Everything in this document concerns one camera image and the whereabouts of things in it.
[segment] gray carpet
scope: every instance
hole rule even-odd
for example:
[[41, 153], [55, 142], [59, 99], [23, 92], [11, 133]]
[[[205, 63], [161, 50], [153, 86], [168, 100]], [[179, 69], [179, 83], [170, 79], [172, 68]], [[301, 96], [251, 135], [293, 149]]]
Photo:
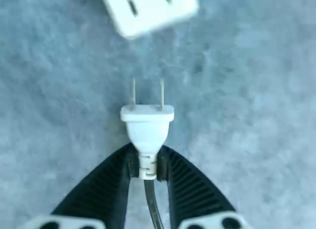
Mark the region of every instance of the gray carpet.
[[[132, 76], [140, 103], [157, 103], [165, 79], [166, 144], [254, 228], [316, 227], [316, 0], [200, 3], [192, 20], [126, 41], [101, 0], [0, 0], [1, 228], [51, 212], [128, 142]], [[130, 192], [126, 228], [152, 228], [142, 183]]]

